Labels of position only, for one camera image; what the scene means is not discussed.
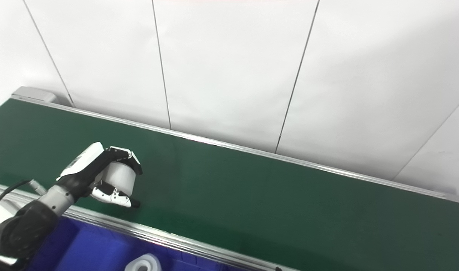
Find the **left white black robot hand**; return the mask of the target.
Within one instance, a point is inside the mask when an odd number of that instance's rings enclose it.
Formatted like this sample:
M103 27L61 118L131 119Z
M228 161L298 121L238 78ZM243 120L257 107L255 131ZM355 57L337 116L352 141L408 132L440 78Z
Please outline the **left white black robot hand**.
M140 161L129 149L101 142L88 146L62 171L56 185L62 187L76 202L91 196L100 202L128 208L139 208L132 196L135 178L143 174Z

